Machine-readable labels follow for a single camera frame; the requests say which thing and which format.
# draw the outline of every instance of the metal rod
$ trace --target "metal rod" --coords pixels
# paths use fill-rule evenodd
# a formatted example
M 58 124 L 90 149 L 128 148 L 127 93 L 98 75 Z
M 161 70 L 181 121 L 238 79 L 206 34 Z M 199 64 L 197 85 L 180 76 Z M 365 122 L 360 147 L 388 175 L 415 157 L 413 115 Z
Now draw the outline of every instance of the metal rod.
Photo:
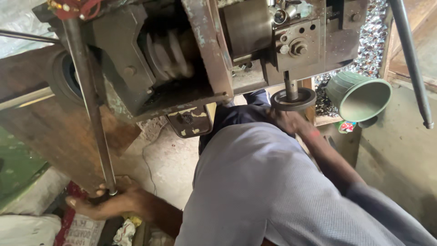
M 0 103 L 0 111 L 10 108 L 21 108 L 42 101 L 44 99 L 50 98 L 54 95 L 55 94 L 53 94 L 50 87 L 46 87 L 44 89 L 37 90 L 29 94 L 22 95 L 17 98 L 11 99 L 9 101 Z
M 392 6 L 393 16 L 395 17 L 396 26 L 398 28 L 399 39 L 401 40 L 402 50 L 404 52 L 405 61 L 413 84 L 414 93 L 416 94 L 417 104 L 420 114 L 424 120 L 423 125 L 427 129 L 434 127 L 434 122 L 431 118 L 431 109 L 426 94 L 425 84 L 423 83 L 422 73 L 420 71 L 419 60 L 413 43 L 413 35 L 408 23 L 407 13 L 402 0 L 389 0 Z
M 297 80 L 290 80 L 288 71 L 284 72 L 285 95 L 288 102 L 293 102 L 298 99 L 298 83 Z
M 110 195 L 115 195 L 114 170 L 112 169 L 111 159 L 109 157 L 108 145 L 106 142 L 105 132 L 103 131 L 102 118 L 97 102 L 97 93 L 94 87 L 94 76 L 91 69 L 88 47 L 85 45 L 80 33 L 79 20 L 66 19 L 62 21 L 70 48 L 71 57 L 73 58 L 74 67 L 80 89 L 82 90 L 83 99 L 90 117 L 91 127 L 96 137 L 97 149 L 100 155 L 100 162 L 103 169 L 103 175 L 106 180 L 106 187 Z
M 0 29 L 0 36 L 15 38 L 15 39 L 26 39 L 26 40 L 32 40 L 38 42 L 45 42 L 45 43 L 54 43 L 54 44 L 61 43 L 59 39 L 41 37 L 38 35 L 2 30 L 2 29 Z

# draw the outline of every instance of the pile of metal caps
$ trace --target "pile of metal caps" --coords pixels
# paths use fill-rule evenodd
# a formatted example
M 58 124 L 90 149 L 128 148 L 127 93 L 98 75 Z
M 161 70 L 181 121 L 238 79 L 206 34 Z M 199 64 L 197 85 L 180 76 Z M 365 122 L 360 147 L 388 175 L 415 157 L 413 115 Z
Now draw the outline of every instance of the pile of metal caps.
M 350 71 L 379 78 L 378 71 L 382 65 L 384 44 L 388 35 L 388 26 L 384 24 L 387 6 L 387 0 L 369 0 L 366 23 L 361 28 L 358 57 L 346 68 L 315 77 L 318 116 L 338 116 L 337 107 L 328 99 L 325 92 L 328 81 L 338 72 Z

